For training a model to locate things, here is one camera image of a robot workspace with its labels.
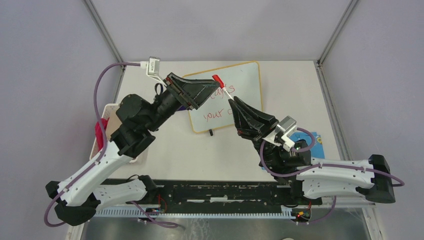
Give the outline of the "red marker cap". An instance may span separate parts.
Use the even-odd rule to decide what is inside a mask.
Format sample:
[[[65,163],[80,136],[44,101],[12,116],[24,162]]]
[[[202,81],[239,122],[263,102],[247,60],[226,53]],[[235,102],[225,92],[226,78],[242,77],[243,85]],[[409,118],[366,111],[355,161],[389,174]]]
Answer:
[[[221,78],[220,78],[217,74],[214,74],[214,75],[212,76],[212,78],[213,78],[213,80],[214,80],[214,81],[216,81],[216,82],[218,82],[218,83],[219,83],[219,87],[220,87],[221,89],[225,88],[225,84],[224,84],[224,82],[221,80]]]

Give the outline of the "red whiteboard marker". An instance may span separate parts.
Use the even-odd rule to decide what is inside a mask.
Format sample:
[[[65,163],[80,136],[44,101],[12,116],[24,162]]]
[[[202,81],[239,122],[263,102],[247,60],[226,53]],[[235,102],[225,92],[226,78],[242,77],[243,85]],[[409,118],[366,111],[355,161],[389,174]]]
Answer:
[[[212,79],[219,83],[219,88],[214,92],[213,95],[211,95],[211,99],[215,99],[218,96],[221,96],[221,98],[223,99],[224,96],[226,96],[228,99],[233,100],[233,96],[230,94],[230,92],[227,90],[226,85],[224,84],[224,82],[221,80],[221,78],[217,75],[214,74],[212,76]]]

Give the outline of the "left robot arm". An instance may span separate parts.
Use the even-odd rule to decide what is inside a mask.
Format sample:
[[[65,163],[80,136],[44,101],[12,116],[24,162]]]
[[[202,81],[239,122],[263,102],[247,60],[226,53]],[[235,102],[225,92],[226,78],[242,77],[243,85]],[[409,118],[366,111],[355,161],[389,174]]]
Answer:
[[[106,185],[105,180],[121,166],[144,152],[155,140],[153,132],[181,107],[196,110],[223,86],[216,77],[185,79],[170,73],[165,90],[148,102],[137,94],[124,97],[116,110],[121,124],[102,149],[80,170],[64,181],[51,181],[46,191],[62,224],[78,226],[99,210],[129,202],[151,204],[157,186],[147,175],[121,184]]]

